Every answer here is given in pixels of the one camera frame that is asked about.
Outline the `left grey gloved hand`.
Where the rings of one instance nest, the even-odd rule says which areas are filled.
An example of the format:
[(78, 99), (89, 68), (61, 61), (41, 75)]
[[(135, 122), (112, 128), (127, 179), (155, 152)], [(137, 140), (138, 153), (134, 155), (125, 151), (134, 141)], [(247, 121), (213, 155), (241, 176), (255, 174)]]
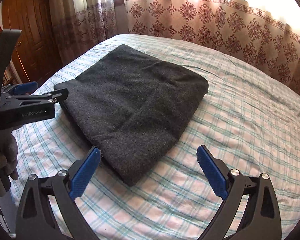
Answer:
[(0, 197), (10, 189), (10, 180), (17, 180), (18, 145), (12, 135), (13, 128), (0, 130)]

